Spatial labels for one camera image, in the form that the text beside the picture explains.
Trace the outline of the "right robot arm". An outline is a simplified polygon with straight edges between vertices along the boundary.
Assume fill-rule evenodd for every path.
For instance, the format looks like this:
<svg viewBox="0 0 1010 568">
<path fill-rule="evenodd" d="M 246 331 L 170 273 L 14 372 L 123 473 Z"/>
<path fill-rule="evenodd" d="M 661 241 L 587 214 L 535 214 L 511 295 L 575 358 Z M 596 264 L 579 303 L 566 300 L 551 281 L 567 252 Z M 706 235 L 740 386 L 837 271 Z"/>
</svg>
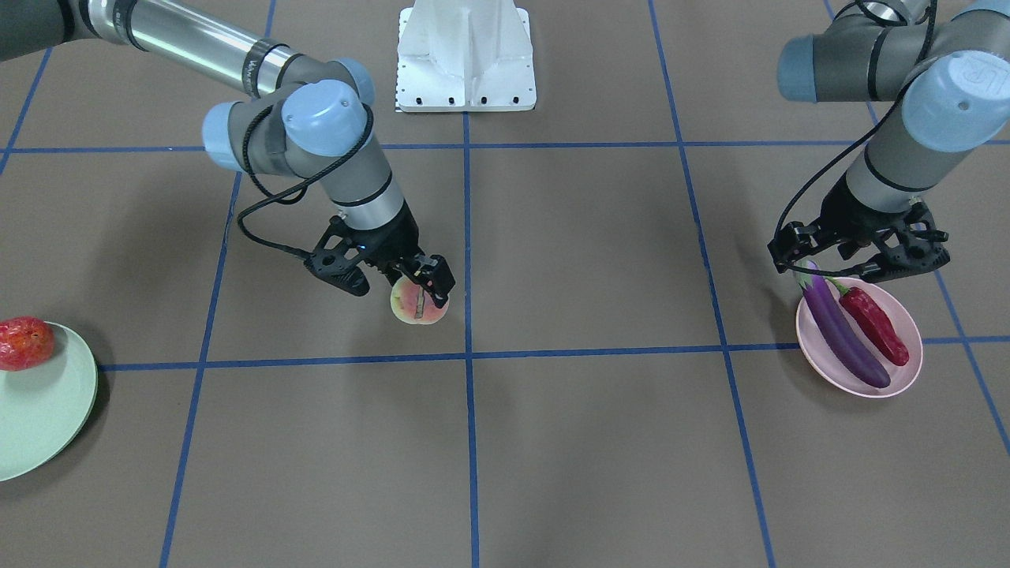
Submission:
<svg viewBox="0 0 1010 568">
<path fill-rule="evenodd" d="M 443 308 L 454 275 L 427 255 L 375 132 L 375 85 L 350 58 L 322 62 L 287 43 L 180 1 L 4 1 L 2 60 L 96 39 L 161 55 L 242 93 L 207 111 L 204 150 L 243 173 L 262 194 L 237 215 L 243 236 L 295 256 L 317 279 L 354 296 L 369 292 L 364 267 L 425 307 Z M 290 206 L 320 186 L 335 206 L 314 248 L 256 236 L 252 213 Z"/>
</svg>

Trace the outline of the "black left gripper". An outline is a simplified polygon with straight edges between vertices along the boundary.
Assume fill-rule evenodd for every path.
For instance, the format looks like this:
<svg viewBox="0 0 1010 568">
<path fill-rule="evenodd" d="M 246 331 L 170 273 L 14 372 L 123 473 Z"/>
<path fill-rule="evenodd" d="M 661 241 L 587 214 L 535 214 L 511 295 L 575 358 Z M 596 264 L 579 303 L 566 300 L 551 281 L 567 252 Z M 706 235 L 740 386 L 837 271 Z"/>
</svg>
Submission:
<svg viewBox="0 0 1010 568">
<path fill-rule="evenodd" d="M 837 249 L 844 261 L 865 247 L 879 252 L 844 271 L 879 283 L 933 272 L 950 262 L 948 234 L 939 230 L 931 210 L 919 198 L 898 212 L 881 212 L 862 204 L 840 179 L 822 201 L 813 222 L 813 252 Z"/>
</svg>

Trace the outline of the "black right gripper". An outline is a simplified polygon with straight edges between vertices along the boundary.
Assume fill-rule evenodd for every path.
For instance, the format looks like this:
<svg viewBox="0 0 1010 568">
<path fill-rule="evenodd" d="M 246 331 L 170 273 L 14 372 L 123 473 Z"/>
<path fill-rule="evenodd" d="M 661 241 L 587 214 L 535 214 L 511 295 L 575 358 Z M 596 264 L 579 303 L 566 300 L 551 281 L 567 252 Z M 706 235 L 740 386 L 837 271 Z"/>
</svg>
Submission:
<svg viewBox="0 0 1010 568">
<path fill-rule="evenodd" d="M 406 202 L 390 222 L 376 229 L 351 230 L 351 240 L 364 256 L 365 265 L 386 277 L 404 274 L 432 298 L 437 308 L 443 308 L 450 302 L 457 283 L 454 274 L 443 256 L 426 256 L 418 238 L 417 223 Z"/>
</svg>

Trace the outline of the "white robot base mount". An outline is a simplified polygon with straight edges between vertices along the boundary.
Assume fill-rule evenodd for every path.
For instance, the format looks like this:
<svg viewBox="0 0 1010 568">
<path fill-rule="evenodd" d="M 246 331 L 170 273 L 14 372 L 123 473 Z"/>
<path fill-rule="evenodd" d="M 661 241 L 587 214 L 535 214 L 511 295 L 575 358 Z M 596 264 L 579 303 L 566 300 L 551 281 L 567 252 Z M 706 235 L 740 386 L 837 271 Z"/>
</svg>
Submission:
<svg viewBox="0 0 1010 568">
<path fill-rule="evenodd" d="M 537 106 L 528 11 L 512 1 L 415 1 L 400 11 L 395 104 L 404 113 Z"/>
</svg>

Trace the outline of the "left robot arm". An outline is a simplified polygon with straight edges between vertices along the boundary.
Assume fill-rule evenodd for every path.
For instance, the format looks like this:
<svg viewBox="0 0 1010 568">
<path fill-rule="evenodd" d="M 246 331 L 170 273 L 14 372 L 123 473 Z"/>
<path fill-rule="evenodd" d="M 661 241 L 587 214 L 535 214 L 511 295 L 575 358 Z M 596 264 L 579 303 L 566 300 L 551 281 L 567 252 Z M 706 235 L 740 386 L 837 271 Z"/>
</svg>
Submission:
<svg viewBox="0 0 1010 568">
<path fill-rule="evenodd" d="M 870 283 L 933 272 L 950 255 L 924 195 L 1008 124 L 1009 11 L 974 1 L 937 23 L 935 1 L 851 1 L 821 35 L 795 37 L 778 88 L 796 102 L 887 102 L 809 223 L 780 219 L 769 255 L 780 273 L 836 249 L 868 260 L 840 271 Z"/>
</svg>

